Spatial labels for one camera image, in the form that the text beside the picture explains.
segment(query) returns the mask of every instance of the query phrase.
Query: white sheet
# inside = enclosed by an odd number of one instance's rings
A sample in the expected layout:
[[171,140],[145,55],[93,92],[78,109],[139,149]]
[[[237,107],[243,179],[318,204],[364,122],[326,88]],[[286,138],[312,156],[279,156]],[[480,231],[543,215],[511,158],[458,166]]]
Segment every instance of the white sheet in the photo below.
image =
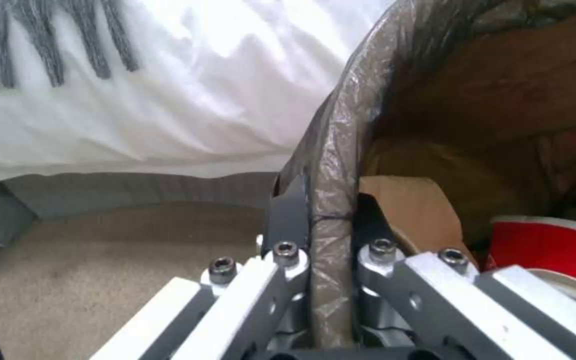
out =
[[0,180],[138,172],[277,171],[346,60],[392,0],[123,0],[141,70],[96,78],[73,21],[55,14],[66,69],[51,88],[16,22],[17,89],[0,89]]

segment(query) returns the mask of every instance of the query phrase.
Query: brown cardboard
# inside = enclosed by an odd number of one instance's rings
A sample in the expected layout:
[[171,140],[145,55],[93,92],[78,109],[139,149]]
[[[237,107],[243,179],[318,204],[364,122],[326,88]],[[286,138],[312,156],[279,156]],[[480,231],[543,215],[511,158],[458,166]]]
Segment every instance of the brown cardboard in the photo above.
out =
[[477,264],[462,241],[462,224],[455,210],[430,178],[364,176],[359,191],[375,197],[406,250],[417,254],[456,248]]

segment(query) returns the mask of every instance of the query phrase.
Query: bolt head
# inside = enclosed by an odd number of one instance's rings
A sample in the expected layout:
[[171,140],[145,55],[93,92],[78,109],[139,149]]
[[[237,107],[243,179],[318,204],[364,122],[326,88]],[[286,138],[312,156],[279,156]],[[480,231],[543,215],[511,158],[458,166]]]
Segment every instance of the bolt head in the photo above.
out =
[[210,281],[215,284],[229,284],[237,276],[237,263],[230,256],[218,257],[208,265]]
[[466,273],[470,261],[461,250],[452,247],[443,248],[437,252],[437,256],[442,262],[455,269],[458,273],[462,275]]
[[394,262],[397,255],[397,245],[389,239],[374,239],[368,246],[370,259],[378,263]]
[[299,246],[294,241],[282,241],[272,247],[272,259],[280,267],[292,267],[299,263]]

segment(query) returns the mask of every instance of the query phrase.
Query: carpet floor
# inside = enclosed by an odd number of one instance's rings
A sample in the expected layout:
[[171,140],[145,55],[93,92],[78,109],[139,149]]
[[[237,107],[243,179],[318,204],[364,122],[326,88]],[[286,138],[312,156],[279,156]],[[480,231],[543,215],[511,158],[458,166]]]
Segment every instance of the carpet floor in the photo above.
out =
[[4,356],[87,359],[171,278],[252,256],[262,227],[262,210],[210,203],[39,221],[0,248]]

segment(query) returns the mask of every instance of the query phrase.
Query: red cup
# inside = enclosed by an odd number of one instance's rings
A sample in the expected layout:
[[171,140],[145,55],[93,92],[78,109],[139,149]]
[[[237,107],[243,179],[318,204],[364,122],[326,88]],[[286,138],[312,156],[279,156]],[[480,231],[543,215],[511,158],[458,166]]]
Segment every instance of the red cup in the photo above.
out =
[[576,278],[576,221],[539,216],[498,216],[486,269],[510,265]]

